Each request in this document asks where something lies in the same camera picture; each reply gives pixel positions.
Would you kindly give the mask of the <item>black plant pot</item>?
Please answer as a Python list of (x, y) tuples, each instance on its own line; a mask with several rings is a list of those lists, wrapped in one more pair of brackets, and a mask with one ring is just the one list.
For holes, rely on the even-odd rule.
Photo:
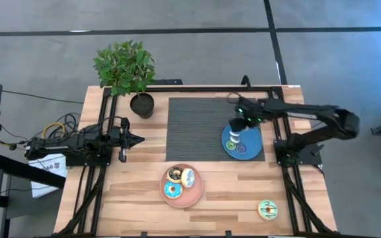
[(132, 97), (130, 108), (140, 118), (148, 119), (152, 116), (155, 102), (151, 95), (147, 93), (139, 93)]

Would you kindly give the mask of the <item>grey woven mat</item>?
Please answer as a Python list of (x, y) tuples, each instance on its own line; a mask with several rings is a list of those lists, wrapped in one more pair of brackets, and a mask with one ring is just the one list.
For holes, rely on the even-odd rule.
[(236, 116), (234, 108), (225, 98), (170, 98), (166, 160), (241, 161), (222, 145), (222, 132)]

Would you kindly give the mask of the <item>white donut with blue swirls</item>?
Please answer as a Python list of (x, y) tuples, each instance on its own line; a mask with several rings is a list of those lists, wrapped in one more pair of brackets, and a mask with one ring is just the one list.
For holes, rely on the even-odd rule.
[(181, 184), (185, 188), (193, 187), (195, 183), (195, 179), (196, 179), (196, 176), (192, 169), (183, 169), (181, 174)]

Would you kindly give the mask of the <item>pink plate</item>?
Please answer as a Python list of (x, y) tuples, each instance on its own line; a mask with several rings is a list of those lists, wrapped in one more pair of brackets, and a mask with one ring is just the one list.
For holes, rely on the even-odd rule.
[[(192, 169), (195, 173), (196, 179), (193, 187), (191, 188), (185, 188), (183, 186), (183, 193), (181, 196), (177, 199), (170, 199), (166, 197), (164, 194), (164, 186), (165, 183), (168, 182), (169, 180), (167, 179), (167, 172), (171, 167), (181, 167), (183, 169)], [(188, 208), (190, 206), (193, 206), (195, 203), (197, 203), (203, 193), (204, 190), (204, 182), (203, 179), (200, 175), (200, 173), (192, 166), (187, 165), (187, 164), (177, 164), (169, 167), (164, 174), (162, 175), (162, 178), (160, 180), (160, 193), (162, 198), (172, 207), (175, 208)]]

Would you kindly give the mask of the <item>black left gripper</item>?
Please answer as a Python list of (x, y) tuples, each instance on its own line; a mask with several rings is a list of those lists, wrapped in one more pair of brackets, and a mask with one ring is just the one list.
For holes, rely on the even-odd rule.
[[(126, 149), (128, 147), (127, 135), (129, 132), (130, 123), (127, 118), (120, 118), (120, 126), (113, 125), (110, 132), (110, 144), (112, 147), (119, 147), (120, 152), (118, 156), (118, 160), (121, 163), (125, 163), (127, 161)], [(131, 149), (135, 145), (142, 143), (145, 141), (145, 138), (141, 136), (137, 136), (133, 133), (129, 133), (129, 140), (131, 140), (129, 144), (129, 148)]]

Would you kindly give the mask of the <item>pale green donut dark squiggle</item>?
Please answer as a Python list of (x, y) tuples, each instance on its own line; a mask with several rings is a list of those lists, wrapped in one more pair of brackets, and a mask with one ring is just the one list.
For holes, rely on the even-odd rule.
[(277, 205), (272, 200), (262, 200), (258, 203), (257, 211), (266, 221), (274, 220), (278, 215)]

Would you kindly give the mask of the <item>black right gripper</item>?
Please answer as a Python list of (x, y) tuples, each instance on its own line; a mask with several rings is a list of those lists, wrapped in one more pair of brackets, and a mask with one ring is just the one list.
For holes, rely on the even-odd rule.
[(238, 133), (247, 127), (252, 128), (260, 123), (265, 123), (267, 120), (263, 118), (262, 102), (257, 99), (239, 98), (235, 106), (235, 112), (239, 118), (230, 120), (230, 131)]

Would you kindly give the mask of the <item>green leafy plant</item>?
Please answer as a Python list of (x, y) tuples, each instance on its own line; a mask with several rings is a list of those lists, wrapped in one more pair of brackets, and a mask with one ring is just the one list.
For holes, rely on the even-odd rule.
[(155, 82), (155, 60), (143, 42), (115, 42), (99, 50), (93, 61), (100, 87), (109, 87), (113, 96), (144, 93)]

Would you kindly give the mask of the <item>blue iced donut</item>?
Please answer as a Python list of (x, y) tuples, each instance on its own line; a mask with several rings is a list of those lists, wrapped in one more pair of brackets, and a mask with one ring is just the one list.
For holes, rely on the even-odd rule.
[(164, 194), (170, 199), (177, 199), (183, 193), (183, 186), (181, 183), (174, 183), (168, 181), (164, 186)]

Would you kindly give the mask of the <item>blue plate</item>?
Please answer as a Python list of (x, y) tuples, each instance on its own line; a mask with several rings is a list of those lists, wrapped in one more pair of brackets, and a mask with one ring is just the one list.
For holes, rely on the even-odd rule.
[(244, 143), (247, 147), (246, 154), (239, 154), (236, 149), (233, 151), (227, 150), (225, 143), (230, 140), (230, 126), (226, 126), (222, 132), (222, 145), (224, 150), (228, 155), (237, 160), (249, 161), (258, 159), (264, 161), (263, 159), (263, 139), (261, 135), (261, 130), (259, 128), (245, 129), (239, 132), (240, 142)]

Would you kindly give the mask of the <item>chocolate iced donut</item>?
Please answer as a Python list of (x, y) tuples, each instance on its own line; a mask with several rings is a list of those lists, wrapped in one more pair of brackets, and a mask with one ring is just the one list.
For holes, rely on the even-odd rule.
[(172, 183), (181, 183), (183, 171), (181, 167), (171, 167), (167, 172), (167, 179)]

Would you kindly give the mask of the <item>white paper sheet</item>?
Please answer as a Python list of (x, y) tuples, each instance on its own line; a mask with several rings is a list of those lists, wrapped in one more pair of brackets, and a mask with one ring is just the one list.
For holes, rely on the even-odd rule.
[(59, 189), (56, 185), (61, 178), (67, 177), (67, 165), (65, 155), (61, 153), (49, 154), (41, 159), (29, 161), (28, 165), (43, 171), (43, 179), (32, 180), (31, 193), (33, 198), (41, 198)]

